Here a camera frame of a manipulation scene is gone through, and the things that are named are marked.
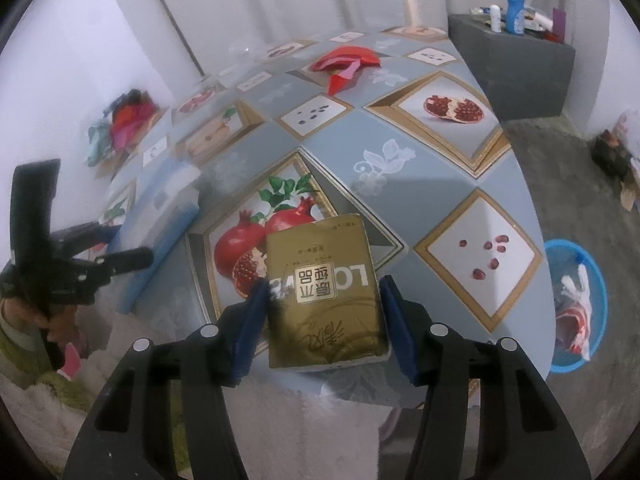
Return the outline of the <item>person left hand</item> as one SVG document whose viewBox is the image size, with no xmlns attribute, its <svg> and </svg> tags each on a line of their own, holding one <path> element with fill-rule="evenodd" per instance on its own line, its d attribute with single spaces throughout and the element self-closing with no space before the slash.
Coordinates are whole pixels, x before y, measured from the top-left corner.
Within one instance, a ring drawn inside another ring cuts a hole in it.
<svg viewBox="0 0 640 480">
<path fill-rule="evenodd" d="M 78 354 L 85 358 L 88 356 L 88 344 L 86 336 L 76 324 L 77 310 L 78 307 L 73 304 L 53 306 L 51 315 L 47 318 L 37 308 L 20 298 L 10 298 L 2 302 L 3 318 L 14 330 L 21 334 L 31 333 L 34 327 L 44 330 L 48 341 L 54 342 L 62 350 L 68 344 L 72 344 Z"/>
</svg>

